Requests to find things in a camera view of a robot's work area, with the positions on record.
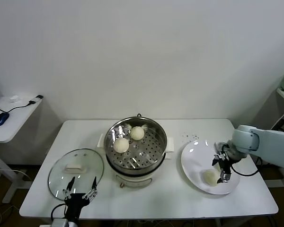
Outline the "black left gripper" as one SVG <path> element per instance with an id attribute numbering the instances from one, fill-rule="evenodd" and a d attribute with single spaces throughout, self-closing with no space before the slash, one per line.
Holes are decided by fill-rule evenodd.
<path id="1" fill-rule="evenodd" d="M 65 217 L 67 220 L 78 220 L 81 210 L 94 200 L 97 191 L 97 177 L 95 176 L 91 189 L 86 193 L 71 193 L 75 182 L 75 176 L 69 181 L 66 189 L 63 189 L 63 199 L 67 206 Z"/>

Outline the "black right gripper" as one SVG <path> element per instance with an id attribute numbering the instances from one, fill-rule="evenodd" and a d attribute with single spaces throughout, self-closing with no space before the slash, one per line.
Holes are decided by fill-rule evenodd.
<path id="1" fill-rule="evenodd" d="M 221 150 L 214 155 L 212 166 L 218 165 L 221 168 L 220 178 L 217 183 L 227 183 L 231 177 L 232 165 L 237 163 L 237 160 L 230 157 L 230 147 L 227 144 L 222 144 Z"/>

